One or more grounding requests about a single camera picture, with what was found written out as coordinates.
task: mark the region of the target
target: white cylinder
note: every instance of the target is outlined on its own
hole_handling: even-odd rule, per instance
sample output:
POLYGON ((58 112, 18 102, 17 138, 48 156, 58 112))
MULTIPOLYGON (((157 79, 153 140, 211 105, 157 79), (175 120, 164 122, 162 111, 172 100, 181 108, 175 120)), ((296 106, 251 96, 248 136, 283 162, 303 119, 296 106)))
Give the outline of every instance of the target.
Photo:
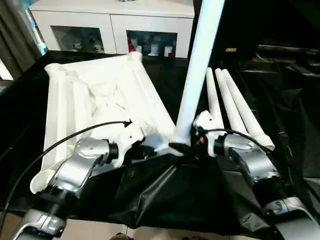
POLYGON ((195 118, 225 0, 203 0, 186 75, 174 140, 190 144, 195 118))
POLYGON ((216 80, 219 85, 224 108, 226 110, 226 114, 228 115, 231 128, 235 131, 249 135, 244 123, 242 122, 237 106, 231 96, 231 93, 229 91, 223 72, 219 68, 217 68, 214 72, 215 72, 216 80))
POLYGON ((208 93, 209 112, 216 122, 216 127, 224 129, 224 121, 221 115, 214 74, 211 67, 208 67, 206 71, 206 88, 208 93))
POLYGON ((164 47, 164 56, 169 57, 169 54, 172 53, 173 47, 172 46, 165 46, 164 47))
POLYGON ((264 133, 263 129, 261 128, 254 114, 252 113, 250 107, 248 106, 246 100, 242 96, 240 90, 238 89, 228 70, 224 69, 222 70, 222 73, 224 75, 229 91, 232 95, 233 101, 238 109, 238 112, 241 115, 242 121, 244 122, 244 125, 248 130, 249 134, 263 146, 269 148, 270 150, 274 150, 274 143, 272 142, 270 137, 264 133))

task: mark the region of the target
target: white cabinet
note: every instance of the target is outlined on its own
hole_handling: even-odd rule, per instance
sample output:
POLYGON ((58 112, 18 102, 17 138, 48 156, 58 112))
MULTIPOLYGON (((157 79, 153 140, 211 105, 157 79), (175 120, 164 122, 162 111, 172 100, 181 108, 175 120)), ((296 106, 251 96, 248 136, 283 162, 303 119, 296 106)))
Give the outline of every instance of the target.
POLYGON ((29 8, 49 50, 179 58, 188 56, 195 15, 193 0, 39 0, 29 8))
POLYGON ((32 15, 49 50, 117 53, 109 14, 32 11, 32 15))

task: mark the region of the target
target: white shelf unit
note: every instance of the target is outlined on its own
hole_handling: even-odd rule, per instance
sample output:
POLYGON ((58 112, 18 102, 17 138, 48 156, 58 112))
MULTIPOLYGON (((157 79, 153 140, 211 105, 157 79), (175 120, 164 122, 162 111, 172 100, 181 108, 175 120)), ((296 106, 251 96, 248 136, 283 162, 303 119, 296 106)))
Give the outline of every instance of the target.
POLYGON ((103 45, 103 51, 98 52, 106 54, 128 54, 127 31, 174 33, 175 56, 188 57, 195 16, 193 0, 39 0, 29 8, 49 50, 66 50, 61 43, 62 39, 68 41, 66 33, 55 28, 61 26, 66 30, 97 29, 103 45))

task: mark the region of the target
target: floor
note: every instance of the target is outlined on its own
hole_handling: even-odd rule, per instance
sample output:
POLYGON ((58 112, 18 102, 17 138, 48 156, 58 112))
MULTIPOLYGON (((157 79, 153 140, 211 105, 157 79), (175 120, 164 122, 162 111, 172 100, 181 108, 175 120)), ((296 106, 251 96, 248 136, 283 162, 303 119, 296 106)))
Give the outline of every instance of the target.
MULTIPOLYGON (((9 240, 21 218, 8 214, 4 224, 4 231, 0 240, 9 240)), ((130 229, 125 225, 68 220, 67 227, 61 240, 109 240, 117 233, 127 234, 134 240, 182 240, 185 237, 202 237, 206 240, 254 240, 245 236, 220 236, 213 233, 195 232, 180 229, 165 229, 155 227, 139 227, 130 229)))

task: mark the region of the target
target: red object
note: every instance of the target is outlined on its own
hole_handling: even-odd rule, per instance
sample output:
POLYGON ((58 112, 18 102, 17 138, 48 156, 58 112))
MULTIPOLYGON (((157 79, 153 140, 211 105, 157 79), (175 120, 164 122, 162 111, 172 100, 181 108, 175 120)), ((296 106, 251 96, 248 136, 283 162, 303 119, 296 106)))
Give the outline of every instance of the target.
POLYGON ((128 45, 129 45, 129 53, 133 52, 135 50, 135 46, 131 42, 131 38, 127 36, 128 39, 128 45))
POLYGON ((170 52, 170 53, 168 54, 168 58, 175 58, 175 57, 176 57, 176 52, 175 52, 175 51, 170 52))
POLYGON ((129 53, 133 52, 135 50, 135 47, 132 43, 129 44, 129 53))

